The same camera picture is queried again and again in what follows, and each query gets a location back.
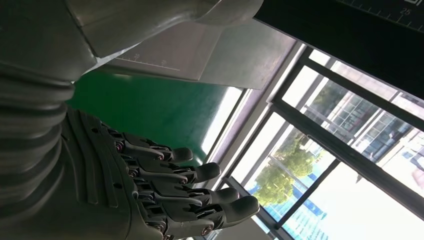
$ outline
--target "window glass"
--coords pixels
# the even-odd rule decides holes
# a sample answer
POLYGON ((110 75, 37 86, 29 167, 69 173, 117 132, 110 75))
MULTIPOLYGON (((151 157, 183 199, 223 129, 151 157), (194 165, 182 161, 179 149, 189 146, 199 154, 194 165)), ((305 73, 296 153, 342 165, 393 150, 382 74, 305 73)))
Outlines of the window glass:
POLYGON ((421 239, 424 222, 340 163, 284 223, 295 240, 421 239))
POLYGON ((278 221, 334 159, 289 125, 259 167, 239 182, 278 221))
POLYGON ((297 108, 301 113, 424 196, 424 178, 419 177, 424 172, 418 164, 424 145, 419 130, 328 78, 309 88, 314 89, 299 101, 305 103, 297 108), (398 154, 412 147, 411 159, 398 154))
POLYGON ((331 67, 331 70, 424 120, 423 100, 401 90, 397 90, 383 81, 376 80, 373 77, 355 70, 339 61, 335 62, 335 64, 331 67))
POLYGON ((322 53, 321 51, 318 51, 316 49, 312 51, 309 58, 323 66, 325 66, 327 62, 330 60, 330 57, 327 54, 322 53))
POLYGON ((304 66, 282 99, 295 108, 318 76, 316 71, 304 66))
POLYGON ((285 120, 278 114, 272 113, 268 121, 260 130, 249 149, 243 155, 237 167, 232 172, 232 176, 239 182, 243 183, 246 175, 254 167, 265 149, 268 147, 277 132, 283 126, 285 120))

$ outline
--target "robotic hand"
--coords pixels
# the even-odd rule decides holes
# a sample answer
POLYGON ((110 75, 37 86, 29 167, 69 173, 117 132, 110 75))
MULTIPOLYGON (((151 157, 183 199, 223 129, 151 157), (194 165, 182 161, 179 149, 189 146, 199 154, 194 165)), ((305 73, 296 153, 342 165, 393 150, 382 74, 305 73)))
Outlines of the robotic hand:
POLYGON ((253 197, 184 185, 215 164, 179 166, 187 148, 133 140, 65 101, 98 58, 185 21, 241 23, 262 1, 0 0, 0 236, 161 240, 253 215, 253 197))

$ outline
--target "window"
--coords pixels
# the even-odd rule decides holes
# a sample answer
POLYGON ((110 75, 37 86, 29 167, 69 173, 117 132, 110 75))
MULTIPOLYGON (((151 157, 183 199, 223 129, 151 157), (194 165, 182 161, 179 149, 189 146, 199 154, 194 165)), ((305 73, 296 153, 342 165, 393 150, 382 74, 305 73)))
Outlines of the window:
POLYGON ((278 239, 421 239, 422 103, 306 48, 221 186, 278 239))
POLYGON ((278 221, 334 159, 305 134, 288 125, 270 154, 259 159, 259 167, 241 183, 246 183, 243 186, 249 194, 278 221))
POLYGON ((424 222, 340 164, 284 223, 295 240, 419 239, 424 222))
MULTIPOLYGON (((297 81, 301 82, 302 79, 297 77, 293 84, 297 81)), ((371 162, 424 196, 424 191, 412 175, 416 165, 394 155, 403 145, 401 140, 413 141, 410 139, 413 127, 331 79, 322 76, 320 81, 325 84, 311 85, 307 91, 311 94, 303 95, 298 101, 304 105, 298 104, 296 108, 371 162)), ((376 87, 373 90, 381 91, 381 95, 388 92, 384 87, 376 87)), ((292 95, 290 91, 296 89, 289 88, 285 95, 292 95)))

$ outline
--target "black window frame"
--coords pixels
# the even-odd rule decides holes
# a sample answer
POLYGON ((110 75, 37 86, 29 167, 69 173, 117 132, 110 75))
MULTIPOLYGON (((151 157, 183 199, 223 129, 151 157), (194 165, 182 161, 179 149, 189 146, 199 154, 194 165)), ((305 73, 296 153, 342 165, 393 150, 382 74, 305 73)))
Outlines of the black window frame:
MULTIPOLYGON (((293 125, 296 129, 307 135, 310 139, 319 144, 323 149, 335 156, 335 160, 330 166, 316 179, 316 181, 309 187, 303 195, 297 200, 297 202, 288 210, 288 212, 279 220, 275 221, 273 217, 261 206, 257 217, 270 229, 270 234, 281 240, 292 240, 293 238, 283 228, 283 224, 296 212, 296 210, 308 199, 308 197, 318 188, 323 180, 338 166, 340 162, 348 165, 354 171, 356 171, 362 178, 366 179, 370 183, 374 184, 380 190, 385 192, 387 195, 396 200, 399 204, 404 206, 406 209, 411 211, 417 217, 424 221, 424 198, 419 194, 405 186, 403 183, 398 181, 396 178, 385 172, 382 168, 377 166, 375 163, 370 161, 368 158, 363 156, 351 148, 347 143, 343 142, 335 135, 322 128, 318 123, 301 113, 299 110, 305 105, 305 99, 301 99, 296 107, 293 107, 283 101, 283 96, 289 90, 292 83, 295 81, 298 74, 301 72, 303 67, 308 67, 318 73, 318 77, 312 83, 312 87, 319 84, 323 78, 328 78, 330 81, 340 85, 346 90, 353 94, 367 100, 371 104, 380 108, 377 111, 377 115, 381 111, 386 111, 398 119, 410 124, 417 128, 421 132, 424 132, 424 120, 407 112, 406 110, 394 105, 390 100, 385 100, 382 97, 370 92, 369 90, 355 84, 347 78, 339 75, 338 73, 331 70, 331 67, 337 61, 331 57, 326 65, 321 65, 309 58, 313 52, 313 48, 307 46, 298 61, 294 64, 290 70, 283 84, 275 94, 271 101, 271 107, 269 108, 266 116, 260 122, 253 135, 250 137, 246 146, 242 149, 237 159, 232 164, 230 170, 222 178, 222 181, 218 185, 218 189, 222 188, 224 184, 229 187, 235 188, 239 191, 241 196, 247 196, 249 193, 244 189, 244 185, 252 177, 259 165, 269 155, 275 144, 283 134, 283 132, 290 126, 293 125), (238 163, 242 160, 248 149, 255 141, 258 134, 261 132, 265 124, 268 122, 272 114, 278 114, 285 121, 282 127, 277 131, 275 137, 267 145, 258 161, 254 164, 252 169, 247 173, 246 177, 242 182, 238 182, 232 173, 238 166, 238 163)), ((404 91, 398 89, 398 92, 393 95, 393 99, 398 93, 407 94, 404 91)))

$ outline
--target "tree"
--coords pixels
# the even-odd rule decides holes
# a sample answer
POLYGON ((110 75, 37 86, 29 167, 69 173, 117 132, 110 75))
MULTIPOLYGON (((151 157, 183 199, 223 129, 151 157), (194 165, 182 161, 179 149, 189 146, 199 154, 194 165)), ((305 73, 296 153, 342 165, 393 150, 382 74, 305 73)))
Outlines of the tree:
POLYGON ((293 178, 271 163, 256 178, 260 189, 253 196, 262 206, 284 203, 293 195, 293 182, 293 178))
POLYGON ((263 206, 284 203, 293 195, 292 184, 295 180, 291 175, 301 178, 312 173, 315 159, 312 154, 301 149, 305 140, 307 138, 303 133, 293 129, 274 154, 290 174, 270 161, 256 178, 259 190, 253 195, 263 206))

